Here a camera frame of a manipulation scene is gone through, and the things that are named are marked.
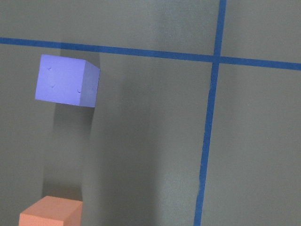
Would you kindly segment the purple foam block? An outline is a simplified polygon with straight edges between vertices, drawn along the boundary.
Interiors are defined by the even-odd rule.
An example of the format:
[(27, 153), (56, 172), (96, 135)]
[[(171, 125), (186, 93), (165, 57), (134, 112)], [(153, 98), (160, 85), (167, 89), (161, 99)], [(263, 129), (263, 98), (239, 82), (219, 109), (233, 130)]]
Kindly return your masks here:
[(99, 78), (100, 69), (87, 60), (43, 54), (35, 99), (94, 108)]

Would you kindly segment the orange foam block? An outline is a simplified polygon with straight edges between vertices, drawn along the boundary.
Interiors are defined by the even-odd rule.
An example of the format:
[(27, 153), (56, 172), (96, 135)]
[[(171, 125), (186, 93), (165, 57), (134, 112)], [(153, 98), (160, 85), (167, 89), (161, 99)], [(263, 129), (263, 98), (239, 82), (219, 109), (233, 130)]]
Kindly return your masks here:
[(80, 226), (83, 202), (45, 196), (20, 213), (20, 226)]

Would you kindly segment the brown paper table cover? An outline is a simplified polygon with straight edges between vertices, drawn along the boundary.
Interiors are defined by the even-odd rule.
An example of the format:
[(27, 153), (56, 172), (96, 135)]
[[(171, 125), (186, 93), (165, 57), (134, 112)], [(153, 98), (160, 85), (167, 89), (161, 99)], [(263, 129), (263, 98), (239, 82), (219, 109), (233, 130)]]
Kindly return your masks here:
[[(94, 108), (35, 99), (43, 54), (100, 69)], [(300, 1), (1, 1), (1, 225), (46, 195), (84, 226), (300, 225)]]

